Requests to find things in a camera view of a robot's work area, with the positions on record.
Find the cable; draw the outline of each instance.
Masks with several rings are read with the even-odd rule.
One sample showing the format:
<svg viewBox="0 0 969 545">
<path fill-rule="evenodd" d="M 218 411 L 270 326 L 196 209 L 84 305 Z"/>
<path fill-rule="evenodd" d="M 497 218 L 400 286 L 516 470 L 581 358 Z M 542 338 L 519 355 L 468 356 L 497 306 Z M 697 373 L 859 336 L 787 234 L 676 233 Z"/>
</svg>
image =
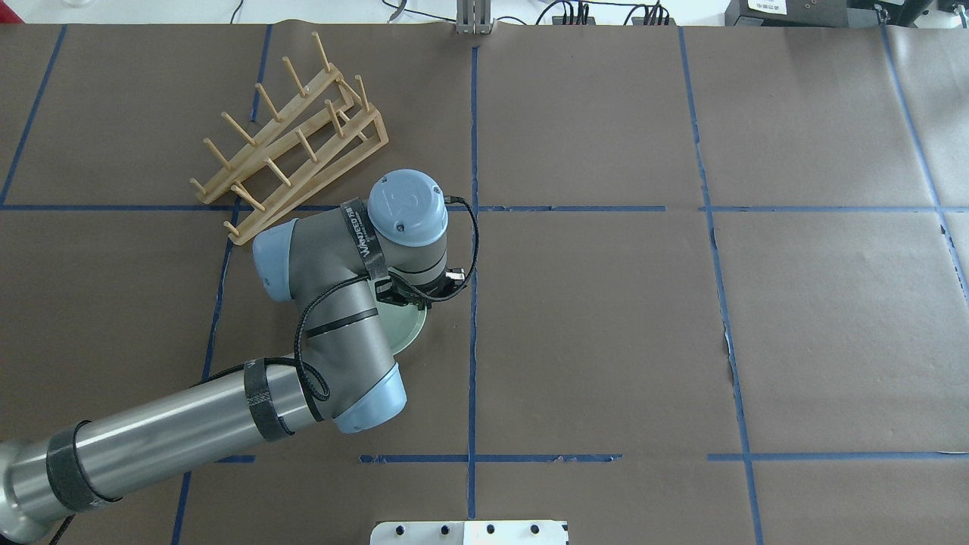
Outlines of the cable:
<svg viewBox="0 0 969 545">
<path fill-rule="evenodd" d="M 556 4 L 562 4 L 563 5 L 563 7 L 562 7 L 562 22 L 563 23 L 565 22 L 565 17 L 566 17 L 566 13 L 567 13 L 566 12 L 566 9 L 565 9 L 565 6 L 568 6 L 568 8 L 569 8 L 568 15 L 567 15 L 567 17 L 569 19 L 572 19 L 573 17 L 576 16 L 576 12 L 573 11 L 574 7 L 573 7 L 572 3 L 569 2 L 569 0 L 555 0 L 551 4 L 548 4 L 544 10 L 542 10 L 542 12 L 539 14 L 539 18 L 535 19 L 535 24 L 540 24 L 542 22 L 542 17 L 544 17 L 545 14 L 548 13 L 548 10 L 552 9 L 552 7 L 555 6 Z"/>
<path fill-rule="evenodd" d="M 361 274 L 358 276 L 354 276 L 349 280 L 344 280 L 336 284 L 335 286 L 329 288 L 327 291 L 316 296 L 316 299 L 310 302 L 310 304 L 303 309 L 302 315 L 300 315 L 299 317 L 299 325 L 297 326 L 296 338 L 293 339 L 293 359 L 296 360 L 297 362 L 296 368 L 297 368 L 297 375 L 299 375 L 299 381 L 306 385 L 306 387 L 309 389 L 310 395 L 312 395 L 313 399 L 315 400 L 326 401 L 329 399 L 329 385 L 327 384 L 326 380 L 323 378 L 323 376 L 320 374 L 319 371 L 315 370 L 312 366 L 309 366 L 306 364 L 306 362 L 302 361 L 302 333 L 303 333 L 303 330 L 306 328 L 306 320 L 309 319 L 309 313 L 312 312 L 313 309 L 316 308 L 317 305 L 322 303 L 327 297 L 333 295 L 337 291 L 342 290 L 347 286 L 356 284 L 357 282 L 360 282 L 366 279 L 367 279 L 366 275 Z M 320 388 L 323 389 L 322 392 L 318 391 L 316 389 L 316 386 L 313 386 L 313 383 L 309 381 L 309 378 L 306 376 L 307 369 L 310 369 L 310 373 L 312 373 L 313 376 L 317 379 L 317 381 L 320 382 Z"/>
<path fill-rule="evenodd" d="M 461 283 L 457 284 L 457 286 L 453 289 L 453 291 L 451 291 L 450 294 L 447 294 L 444 296 L 432 296 L 430 294 L 427 294 L 421 291 L 419 288 L 417 288 L 416 286 L 414 286 L 413 284 L 405 280 L 400 274 L 396 272 L 390 272 L 390 275 L 394 278 L 394 280 L 401 283 L 407 289 L 411 290 L 415 295 L 421 297 L 422 299 L 425 299 L 426 301 L 430 301 L 433 303 L 441 303 L 443 301 L 448 301 L 450 299 L 453 299 L 457 294 L 461 293 L 461 291 L 463 291 L 464 288 L 468 287 L 468 283 L 471 281 L 471 276 L 475 273 L 475 269 L 478 267 L 478 246 L 479 246 L 479 240 L 481 239 L 481 235 L 478 230 L 478 218 L 475 216 L 474 209 L 471 208 L 471 205 L 468 204 L 468 202 L 462 199 L 461 197 L 453 197 L 448 195 L 445 197 L 445 203 L 449 205 L 453 203 L 459 203 L 461 205 L 464 205 L 464 208 L 468 210 L 468 215 L 471 216 L 471 227 L 474 231 L 474 238 L 472 241 L 472 250 L 471 250 L 471 268 L 468 269 L 468 273 L 464 275 L 464 279 L 461 280 Z M 318 369 L 307 364 L 302 359 L 302 336 L 303 336 L 303 331 L 306 329 L 306 321 L 309 319 L 309 315 L 313 311 L 313 309 L 316 308 L 320 303 L 322 303 L 327 297 L 333 295 L 337 291 L 347 286 L 356 284 L 357 282 L 361 282 L 366 279 L 367 279 L 367 276 L 365 274 L 360 274 L 348 280 L 339 282 L 333 287 L 327 289 L 327 291 L 325 291 L 324 293 L 318 295 L 315 299 L 313 299 L 313 301 L 309 303 L 309 305 L 306 306 L 306 308 L 303 309 L 303 312 L 299 317 L 299 324 L 297 325 L 296 336 L 293 339 L 293 359 L 292 360 L 287 358 L 271 358 L 271 359 L 266 358 L 267 364 L 290 365 L 296 368 L 297 376 L 299 378 L 299 383 L 306 390 L 308 390 L 310 395 L 313 397 L 313 399 L 317 401 L 326 401 L 329 399 L 329 385 L 327 384 L 327 380 L 323 377 L 323 374 L 320 373 Z M 233 366 L 228 369 L 221 370 L 209 376 L 208 378 L 204 378 L 194 386 L 199 386 L 201 384 L 205 384 L 206 382 L 217 380 L 219 378 L 228 376 L 230 374 L 239 372 L 244 369 L 245 369 L 245 365 L 243 364 L 243 365 Z M 320 390 L 317 390 L 316 386 L 314 386 L 313 383 L 309 380 L 310 374 L 313 375 L 313 378 L 315 378 L 317 382 L 320 383 Z"/>
<path fill-rule="evenodd" d="M 523 21 L 523 20 L 521 20 L 521 19 L 519 19 L 518 17 L 515 17 L 515 16 L 500 16 L 500 17 L 496 18 L 495 20 L 502 20 L 502 19 L 516 20 L 516 21 L 518 21 L 518 22 L 520 22 L 521 24 L 524 24 L 524 25 L 527 25 L 528 24 L 527 22 L 525 22 L 525 21 Z"/>
<path fill-rule="evenodd" d="M 629 24 L 629 19 L 633 18 L 633 14 L 639 8 L 642 8 L 642 10 L 645 12 L 643 14 L 643 17 L 646 17 L 649 15 L 649 6 L 646 6 L 645 4 L 637 4 L 632 10 L 629 11 L 629 14 L 626 15 L 626 20 L 622 21 L 623 26 L 626 26 L 627 24 Z"/>
<path fill-rule="evenodd" d="M 471 268 L 468 269 L 468 273 L 464 275 L 464 279 L 461 280 L 461 283 L 457 284 L 457 287 L 455 287 L 454 291 L 452 291 L 450 294 L 438 297 L 438 296 L 432 296 L 432 295 L 426 294 L 425 292 L 415 287 L 414 284 L 405 280 L 403 276 L 401 276 L 400 274 L 397 274 L 396 272 L 391 272 L 391 276 L 393 277 L 394 280 L 403 284 L 404 287 L 414 292 L 414 294 L 416 294 L 417 296 L 421 297 L 426 301 L 430 301 L 432 303 L 441 303 L 444 301 L 449 301 L 453 299 L 457 294 L 461 293 L 461 291 L 464 290 L 464 288 L 468 287 L 468 282 L 471 281 L 471 276 L 475 273 L 475 268 L 478 266 L 478 243 L 480 240 L 480 234 L 478 232 L 478 218 L 475 217 L 474 210 L 471 208 L 471 205 L 469 205 L 467 201 L 465 201 L 460 197 L 453 197 L 451 195 L 447 195 L 445 197 L 445 203 L 447 204 L 459 203 L 461 205 L 464 205 L 465 209 L 468 210 L 468 215 L 471 216 L 471 228 L 474 231 L 474 238 L 472 240 L 472 249 L 471 249 Z"/>
<path fill-rule="evenodd" d="M 387 0 L 380 0 L 380 1 L 383 2 L 384 5 L 387 6 L 388 8 L 394 8 L 396 10 L 396 12 L 394 12 L 394 14 L 391 16 L 391 19 L 388 20 L 387 22 L 391 22 L 392 20 L 396 19 L 397 16 L 399 16 L 401 12 L 406 13 L 406 14 L 414 14 L 415 16 L 425 16 L 425 17 L 430 17 L 430 18 L 434 18 L 434 19 L 438 19 L 438 20 L 445 20 L 447 22 L 457 22 L 456 19 L 452 19 L 452 18 L 448 18 L 448 17 L 442 17 L 442 16 L 436 16 L 435 14 L 426 14 L 425 12 L 419 12 L 417 10 L 409 10 L 406 7 L 407 6 L 407 0 L 400 0 L 400 4 L 398 4 L 396 6 L 394 6 L 394 4 L 391 4 Z"/>
<path fill-rule="evenodd" d="M 239 10 L 242 9 L 242 2 L 245 2 L 245 0 L 239 0 L 239 5 L 235 6 L 233 16 L 229 17 L 229 24 L 233 24 L 235 22 L 235 14 L 239 13 Z"/>
<path fill-rule="evenodd" d="M 64 537 L 64 532 L 67 531 L 67 527 L 71 525 L 71 521 L 73 520 L 74 520 L 74 515 L 71 515 L 70 517 L 64 519 L 64 522 L 61 523 L 60 528 L 57 529 L 57 533 L 55 533 L 54 536 L 50 539 L 48 545 L 57 545 L 57 543 L 60 542 L 60 538 Z"/>
</svg>

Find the white label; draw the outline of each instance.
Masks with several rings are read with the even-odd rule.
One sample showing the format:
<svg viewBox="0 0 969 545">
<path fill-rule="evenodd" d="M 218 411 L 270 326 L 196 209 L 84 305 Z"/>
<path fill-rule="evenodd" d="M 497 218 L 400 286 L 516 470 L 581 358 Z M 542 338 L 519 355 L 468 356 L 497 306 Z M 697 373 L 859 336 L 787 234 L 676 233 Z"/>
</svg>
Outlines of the white label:
<svg viewBox="0 0 969 545">
<path fill-rule="evenodd" d="M 747 0 L 747 7 L 766 14 L 787 14 L 787 0 Z"/>
</svg>

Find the black velcro strap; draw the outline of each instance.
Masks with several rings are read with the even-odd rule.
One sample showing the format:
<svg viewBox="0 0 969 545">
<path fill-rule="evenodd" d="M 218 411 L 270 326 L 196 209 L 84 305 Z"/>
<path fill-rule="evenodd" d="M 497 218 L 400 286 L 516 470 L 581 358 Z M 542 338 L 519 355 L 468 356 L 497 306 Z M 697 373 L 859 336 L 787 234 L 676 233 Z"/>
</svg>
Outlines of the black velcro strap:
<svg viewBox="0 0 969 545">
<path fill-rule="evenodd" d="M 94 491 L 80 468 L 78 460 L 78 430 L 90 420 L 55 433 L 47 444 L 47 482 L 61 505 L 83 513 L 100 509 L 120 497 L 103 497 Z"/>
<path fill-rule="evenodd" d="M 245 388 L 245 401 L 259 434 L 270 443 L 294 434 L 286 427 L 286 423 L 276 412 L 276 406 L 272 404 L 269 380 L 266 378 L 266 359 L 246 362 L 244 369 L 242 384 Z"/>
<path fill-rule="evenodd" d="M 357 253 L 363 260 L 363 267 L 371 280 L 380 280 L 389 276 L 384 250 L 377 239 L 377 230 L 370 222 L 370 216 L 360 199 L 353 199 L 340 205 L 343 219 L 347 222 L 350 236 L 357 243 Z"/>
</svg>

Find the metal bracket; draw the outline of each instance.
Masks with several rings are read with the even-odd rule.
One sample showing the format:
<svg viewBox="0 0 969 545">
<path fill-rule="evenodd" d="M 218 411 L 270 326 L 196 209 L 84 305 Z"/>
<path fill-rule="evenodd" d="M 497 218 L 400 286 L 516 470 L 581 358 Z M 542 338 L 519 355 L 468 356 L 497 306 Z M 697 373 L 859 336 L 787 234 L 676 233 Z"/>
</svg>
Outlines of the metal bracket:
<svg viewBox="0 0 969 545">
<path fill-rule="evenodd" d="M 564 521 L 441 521 L 381 523 L 370 545 L 568 545 Z"/>
<path fill-rule="evenodd" d="M 491 34 L 491 0 L 457 0 L 458 34 Z"/>
</svg>

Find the white surface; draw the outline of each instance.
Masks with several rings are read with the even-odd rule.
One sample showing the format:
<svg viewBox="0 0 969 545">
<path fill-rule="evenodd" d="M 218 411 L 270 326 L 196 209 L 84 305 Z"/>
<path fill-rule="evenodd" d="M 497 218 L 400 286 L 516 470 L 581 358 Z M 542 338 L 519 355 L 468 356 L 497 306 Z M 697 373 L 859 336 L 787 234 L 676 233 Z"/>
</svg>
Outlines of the white surface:
<svg viewBox="0 0 969 545">
<path fill-rule="evenodd" d="M 565 545 L 569 533 L 560 521 L 440 521 L 420 523 L 381 523 L 370 533 L 370 545 Z M 448 526 L 448 534 L 441 526 Z M 494 533 L 488 533 L 488 525 Z M 539 527 L 532 533 L 531 527 Z M 397 535 L 397 527 L 404 533 Z"/>
<path fill-rule="evenodd" d="M 747 0 L 747 7 L 766 14 L 787 14 L 787 0 Z"/>
<path fill-rule="evenodd" d="M 392 4 L 399 0 L 388 0 Z M 86 22 L 86 23 L 219 23 L 229 22 L 238 0 L 157 0 L 154 2 L 132 0 L 94 0 L 90 4 L 73 8 L 62 0 L 6 0 L 7 5 L 27 22 Z M 679 24 L 722 25 L 724 9 L 729 0 L 664 0 L 663 5 Z M 548 2 L 539 0 L 492 0 L 491 16 L 516 16 L 528 23 L 536 17 Z M 454 0 L 410 0 L 407 8 L 430 14 L 454 18 Z M 621 24 L 630 8 L 596 6 L 589 14 L 599 24 Z M 380 0 L 245 0 L 235 17 L 236 22 L 268 23 L 286 19 L 303 19 L 311 22 L 387 22 L 393 13 Z M 561 15 L 561 5 L 549 10 L 545 23 L 551 23 L 552 15 Z M 402 14 L 394 24 L 427 22 L 424 16 Z"/>
</svg>

